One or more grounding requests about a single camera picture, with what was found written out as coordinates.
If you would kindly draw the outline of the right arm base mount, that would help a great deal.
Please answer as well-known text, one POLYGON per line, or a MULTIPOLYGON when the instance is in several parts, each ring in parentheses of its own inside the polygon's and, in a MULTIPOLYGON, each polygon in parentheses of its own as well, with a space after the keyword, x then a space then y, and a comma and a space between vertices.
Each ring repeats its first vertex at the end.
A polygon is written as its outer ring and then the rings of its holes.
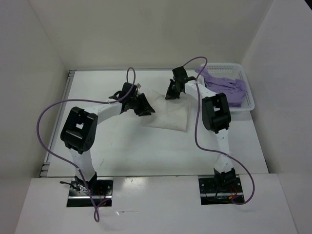
POLYGON ((239 176, 234 183, 226 188, 218 188, 212 175, 199 176, 199 191, 201 205, 218 205, 245 202, 244 194, 239 176))

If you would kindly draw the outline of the white t shirt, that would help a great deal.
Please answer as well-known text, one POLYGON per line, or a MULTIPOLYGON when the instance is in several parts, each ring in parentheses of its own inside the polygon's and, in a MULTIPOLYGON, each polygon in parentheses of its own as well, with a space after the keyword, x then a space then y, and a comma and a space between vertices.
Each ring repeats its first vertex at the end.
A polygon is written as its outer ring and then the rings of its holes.
POLYGON ((189 97, 166 100, 163 94, 154 90, 147 90, 145 96, 155 112, 150 116, 142 117, 141 125, 182 132, 187 130, 191 106, 189 97))

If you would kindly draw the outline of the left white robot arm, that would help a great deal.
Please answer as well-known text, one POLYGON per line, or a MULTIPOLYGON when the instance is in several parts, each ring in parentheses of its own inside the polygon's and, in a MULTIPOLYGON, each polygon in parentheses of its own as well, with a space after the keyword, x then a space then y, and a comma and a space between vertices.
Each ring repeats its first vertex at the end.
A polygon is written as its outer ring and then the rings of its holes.
POLYGON ((87 195, 92 195, 98 189, 97 173, 91 157, 97 126, 128 110, 133 110, 139 117, 150 116, 155 112, 138 87, 126 82, 120 91, 103 104, 85 109, 73 107, 67 117, 60 138, 69 149, 75 164, 76 184, 87 195))

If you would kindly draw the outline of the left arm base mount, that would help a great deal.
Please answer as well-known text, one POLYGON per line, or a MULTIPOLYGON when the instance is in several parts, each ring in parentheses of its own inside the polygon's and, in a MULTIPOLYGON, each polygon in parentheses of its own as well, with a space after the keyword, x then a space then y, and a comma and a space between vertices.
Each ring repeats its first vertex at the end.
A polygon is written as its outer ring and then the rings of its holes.
MULTIPOLYGON (((82 181, 72 178, 71 182, 60 181, 60 184, 69 187, 67 198, 67 207, 92 207, 87 190, 82 181)), ((113 195, 113 179, 98 178, 93 185, 89 187, 92 198, 97 206, 111 207, 113 195)))

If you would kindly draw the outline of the purple t shirt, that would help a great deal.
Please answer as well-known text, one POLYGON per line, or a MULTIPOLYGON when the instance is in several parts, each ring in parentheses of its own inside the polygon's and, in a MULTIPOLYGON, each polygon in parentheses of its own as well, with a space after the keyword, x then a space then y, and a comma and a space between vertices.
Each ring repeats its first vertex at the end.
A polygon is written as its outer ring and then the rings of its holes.
POLYGON ((205 87, 215 93, 224 93, 230 107, 239 108, 245 98, 247 85, 240 79, 217 78, 203 70, 200 75, 204 79, 205 87))

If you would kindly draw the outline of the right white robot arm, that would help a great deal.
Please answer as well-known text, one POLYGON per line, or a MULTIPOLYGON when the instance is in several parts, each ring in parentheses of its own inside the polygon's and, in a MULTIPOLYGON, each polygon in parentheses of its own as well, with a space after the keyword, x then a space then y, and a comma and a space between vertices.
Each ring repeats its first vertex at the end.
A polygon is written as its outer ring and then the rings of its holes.
POLYGON ((167 89, 165 98, 168 100, 180 98, 183 92, 199 101, 199 114, 196 117, 195 126, 198 126, 199 118, 202 119, 206 130, 215 134, 218 143, 218 159, 214 164, 214 186, 218 192, 230 189, 236 181, 236 173, 229 158, 228 132, 231 122, 231 113, 228 101, 224 93, 215 93, 201 84, 195 77, 190 77, 184 67, 180 66, 172 70, 173 78, 167 89))

